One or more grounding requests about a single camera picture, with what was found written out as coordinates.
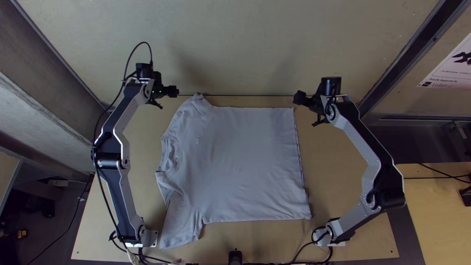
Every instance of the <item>metal frame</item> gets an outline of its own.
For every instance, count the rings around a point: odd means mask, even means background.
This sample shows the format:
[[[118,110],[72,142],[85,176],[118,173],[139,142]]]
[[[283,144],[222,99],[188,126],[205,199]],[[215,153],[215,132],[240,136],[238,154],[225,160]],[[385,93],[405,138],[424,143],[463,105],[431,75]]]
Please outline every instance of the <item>metal frame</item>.
[[[373,88],[362,99],[359,111],[362,120],[369,124],[378,119],[372,110],[417,64],[437,40],[470,5],[471,0],[441,0],[409,40],[394,62],[388,67]]]

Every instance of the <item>t-shirt sleeve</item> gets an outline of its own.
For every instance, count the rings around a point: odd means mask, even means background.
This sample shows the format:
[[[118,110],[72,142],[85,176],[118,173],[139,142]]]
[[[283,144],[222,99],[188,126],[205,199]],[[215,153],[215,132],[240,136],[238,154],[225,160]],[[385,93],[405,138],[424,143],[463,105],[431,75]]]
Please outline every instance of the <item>t-shirt sleeve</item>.
[[[178,193],[170,196],[167,215],[160,236],[160,249],[180,246],[198,240],[203,216]]]

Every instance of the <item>black cable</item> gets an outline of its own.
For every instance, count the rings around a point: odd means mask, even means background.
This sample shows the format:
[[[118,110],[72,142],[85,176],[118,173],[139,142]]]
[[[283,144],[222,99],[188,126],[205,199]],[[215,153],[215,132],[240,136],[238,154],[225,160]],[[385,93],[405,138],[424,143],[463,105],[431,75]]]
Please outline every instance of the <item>black cable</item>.
[[[110,235],[110,240],[113,242],[113,244],[121,251],[123,252],[127,252],[125,249],[121,248],[117,243],[116,241],[114,241],[116,239],[116,236],[113,236],[113,234],[115,233],[116,231],[113,231]],[[161,260],[161,259],[158,259],[158,258],[154,258],[154,257],[150,257],[150,256],[147,256],[147,255],[143,255],[141,254],[142,251],[140,251],[140,253],[133,253],[131,252],[132,254],[136,255],[136,256],[139,256],[139,257],[142,257],[142,258],[146,258],[146,259],[150,259],[150,260],[155,260],[155,261],[160,261],[162,263],[167,263],[167,264],[170,264],[171,262],[170,261],[166,261],[166,260]]]
[[[139,261],[143,264],[143,265],[147,265],[147,263],[144,261],[144,259],[142,258],[142,247],[139,248],[139,250],[137,251],[137,253],[139,254]]]
[[[324,229],[324,228],[325,228],[325,227],[321,226],[321,227],[318,227],[318,228],[314,229],[313,232],[312,232],[312,234],[311,234],[311,238],[313,238],[313,235],[314,235],[314,233],[315,233],[315,231],[316,231],[317,229]],[[294,255],[294,258],[291,260],[291,262],[286,263],[286,264],[282,264],[282,265],[292,265],[292,264],[309,264],[309,265],[326,264],[326,265],[328,265],[330,259],[332,258],[332,255],[333,255],[333,253],[334,253],[334,249],[333,249],[331,246],[329,246],[329,256],[327,257],[327,259],[325,259],[325,260],[323,260],[323,261],[321,261],[321,262],[297,262],[297,261],[296,261],[296,258],[298,257],[299,253],[301,253],[301,251],[302,251],[305,247],[307,247],[307,246],[309,246],[309,245],[311,245],[311,244],[316,244],[316,243],[318,243],[319,241],[321,241],[321,240],[322,240],[326,235],[328,235],[328,234],[329,234],[329,232],[326,231],[326,232],[325,232],[324,234],[322,234],[317,240],[312,240],[311,242],[304,244],[304,245],[298,250],[298,252],[296,253],[296,255]]]
[[[461,181],[461,182],[464,182],[464,183],[467,183],[467,184],[471,184],[471,182],[469,182],[469,181],[465,181],[465,180],[459,179],[459,178],[461,178],[461,177],[466,177],[466,176],[468,176],[469,174],[460,175],[460,176],[452,176],[452,175],[447,174],[447,173],[445,173],[445,172],[442,172],[442,171],[440,171],[440,170],[438,170],[438,169],[435,169],[435,168],[433,168],[433,167],[430,167],[430,166],[428,166],[428,165],[426,165],[426,164],[424,164],[424,163],[418,162],[416,159],[410,157],[409,155],[406,155],[406,154],[403,153],[403,152],[400,152],[400,151],[395,150],[395,149],[390,148],[390,147],[386,147],[386,149],[388,149],[388,150],[390,150],[390,151],[394,151],[394,152],[396,152],[397,154],[400,154],[400,155],[402,155],[402,156],[405,156],[405,157],[411,159],[412,161],[414,161],[414,163],[416,163],[416,164],[418,164],[418,165],[421,165],[421,166],[423,166],[423,167],[425,167],[425,168],[428,168],[428,169],[430,169],[430,170],[432,170],[432,171],[435,171],[435,172],[437,172],[437,173],[440,173],[440,174],[446,176],[446,177],[427,177],[427,178],[404,178],[404,179],[406,179],[406,180],[418,180],[418,179],[455,179],[455,180],[458,180],[458,181]]]
[[[129,66],[129,62],[131,61],[131,58],[132,58],[132,55],[134,54],[134,52],[136,51],[136,49],[141,46],[142,44],[146,44],[147,47],[149,47],[149,53],[151,54],[151,61],[149,62],[150,64],[153,64],[153,60],[152,60],[152,49],[151,49],[151,46],[149,45],[149,43],[143,41],[143,42],[139,42],[135,47],[134,49],[131,51],[131,53],[129,54],[128,56],[128,60],[126,61],[126,67],[124,69],[124,74],[123,74],[123,83],[121,84],[121,88],[119,89],[119,92],[118,92],[118,95],[116,95],[116,97],[114,98],[113,102],[111,102],[111,104],[100,114],[100,116],[98,117],[98,121],[97,123],[95,124],[95,129],[93,130],[93,140],[96,139],[96,133],[97,133],[97,128],[98,128],[98,124],[100,123],[100,120],[101,118],[103,117],[103,115],[115,104],[115,102],[118,100],[119,98],[119,95],[121,95],[121,91],[123,91],[123,88],[126,84],[126,81],[128,80],[129,77],[131,77],[135,72],[131,73],[129,76],[126,76],[126,73],[128,72],[128,66]]]
[[[70,221],[70,224],[69,224],[69,227],[67,228],[67,230],[64,233],[62,233],[58,238],[56,238],[56,240],[54,240],[51,244],[49,244],[49,246],[47,246],[43,251],[41,251],[41,253],[39,253],[34,259],[32,259],[30,262],[28,262],[27,265],[30,265],[33,261],[35,261],[37,258],[39,258],[44,252],[46,252],[46,250],[48,250],[52,245],[54,245],[54,243],[56,243],[59,239],[61,239],[70,230],[70,228],[72,227],[72,224],[74,222],[75,216],[77,215],[77,211],[79,210],[80,199],[82,198],[83,194],[87,190],[88,184],[90,183],[92,178],[93,178],[93,174],[90,174],[90,176],[88,178],[88,181],[87,181],[87,185],[85,185],[85,188],[83,189],[82,193],[80,194],[80,197],[78,198],[78,202],[77,202],[77,206],[75,208],[74,216],[72,216],[72,220]]]

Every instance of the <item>black power cord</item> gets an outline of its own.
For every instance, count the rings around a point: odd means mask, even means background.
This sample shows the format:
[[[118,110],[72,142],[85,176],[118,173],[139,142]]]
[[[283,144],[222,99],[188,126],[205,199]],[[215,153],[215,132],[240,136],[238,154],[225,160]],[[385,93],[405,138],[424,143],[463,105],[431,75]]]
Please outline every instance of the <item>black power cord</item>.
[[[312,238],[313,238],[313,236],[314,236],[314,233],[315,233],[315,231],[316,231],[317,229],[324,229],[324,228],[325,228],[325,226],[321,226],[321,227],[317,227],[316,229],[314,229],[313,232],[312,232],[312,234],[311,234],[311,240],[312,240]],[[309,245],[311,245],[311,244],[317,244],[319,241],[321,241],[321,240],[322,240],[326,235],[328,235],[328,234],[329,234],[329,232],[326,231],[326,232],[325,232],[324,234],[322,234],[317,240],[312,240],[311,242],[304,244],[304,245],[298,250],[298,252],[296,253],[296,255],[294,255],[294,258],[291,260],[291,262],[289,262],[289,263],[284,263],[284,264],[281,264],[281,265],[292,265],[292,264],[309,264],[309,265],[325,264],[325,265],[328,265],[330,259],[332,258],[332,255],[334,254],[334,249],[333,249],[331,246],[329,246],[329,256],[328,256],[325,260],[323,260],[323,261],[321,261],[321,262],[297,262],[297,261],[296,261],[296,258],[298,257],[299,253],[301,253],[301,251],[302,251],[305,247],[307,247],[307,246],[309,246]]]
[[[402,156],[404,156],[404,157],[406,157],[406,158],[408,158],[408,159],[411,159],[412,161],[414,161],[414,163],[416,163],[416,164],[418,164],[418,165],[421,165],[421,166],[423,166],[423,167],[425,167],[425,168],[427,168],[427,169],[430,169],[430,170],[432,170],[432,171],[435,171],[435,172],[437,172],[437,173],[440,173],[440,174],[446,176],[446,177],[404,178],[405,180],[455,179],[455,180],[460,181],[460,182],[463,182],[463,183],[471,184],[471,182],[469,182],[469,181],[465,181],[465,180],[459,179],[459,178],[462,178],[462,177],[470,176],[471,173],[466,174],[466,175],[460,175],[460,176],[452,176],[452,175],[447,174],[447,173],[445,173],[445,172],[442,172],[442,171],[440,171],[440,170],[438,170],[438,169],[435,169],[435,168],[433,168],[433,167],[430,167],[430,166],[428,166],[428,165],[426,165],[426,164],[424,164],[424,163],[418,162],[416,159],[414,159],[414,158],[410,157],[409,155],[406,155],[405,153],[400,152],[400,151],[398,151],[398,150],[396,150],[396,149],[393,149],[393,148],[390,148],[390,147],[386,147],[386,149],[388,149],[389,151],[396,152],[397,154],[402,155]]]
[[[54,240],[51,244],[49,244],[43,251],[41,251],[41,253],[39,253],[36,257],[34,257],[34,259],[32,259],[26,265],[30,265],[33,261],[35,261],[37,258],[39,258],[44,252],[46,252],[46,250],[48,250],[52,245],[54,245],[57,241],[59,241],[59,239],[61,239],[70,230],[70,228],[72,227],[72,224],[75,220],[75,216],[77,215],[77,211],[79,210],[80,199],[82,198],[83,194],[87,190],[88,184],[90,183],[92,178],[93,178],[93,174],[90,174],[90,176],[88,177],[88,181],[85,185],[85,188],[83,189],[82,193],[80,194],[80,197],[78,198],[78,202],[77,202],[77,206],[75,208],[74,216],[72,216],[72,220],[70,221],[70,224],[69,224],[69,227],[67,228],[67,230],[64,233],[62,233],[58,238],[56,238],[56,240]]]

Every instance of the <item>floor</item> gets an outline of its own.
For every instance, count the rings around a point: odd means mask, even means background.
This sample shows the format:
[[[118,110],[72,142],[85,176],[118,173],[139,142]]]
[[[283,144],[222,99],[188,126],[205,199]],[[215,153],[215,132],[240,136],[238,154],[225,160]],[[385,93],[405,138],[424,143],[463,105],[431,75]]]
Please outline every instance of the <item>floor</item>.
[[[457,154],[453,145],[443,145],[437,143],[449,143],[449,136],[443,133],[442,128],[411,128],[411,127],[375,127],[372,132],[388,146],[394,146],[398,152],[391,152],[396,163],[406,162],[438,162],[457,161],[465,159],[461,154]],[[33,214],[21,213],[19,227],[27,227],[29,236],[25,240],[17,241],[17,253],[20,264],[26,265],[35,255],[37,255],[46,245],[57,238],[65,231],[74,214],[78,197],[83,186],[69,187],[64,190],[63,198],[56,204],[56,216],[45,218],[41,213]],[[70,260],[70,255],[74,246],[75,237],[79,228],[80,218],[83,213],[85,201],[79,203],[77,217],[75,218],[70,231],[61,238],[55,245],[46,251],[41,257],[35,260],[32,265],[120,265],[129,263],[115,262],[95,262]],[[347,261],[332,262],[335,265],[422,265],[425,264],[416,236],[414,226],[407,207],[397,209],[388,213],[392,231],[396,239],[399,258],[367,260],[367,261]]]

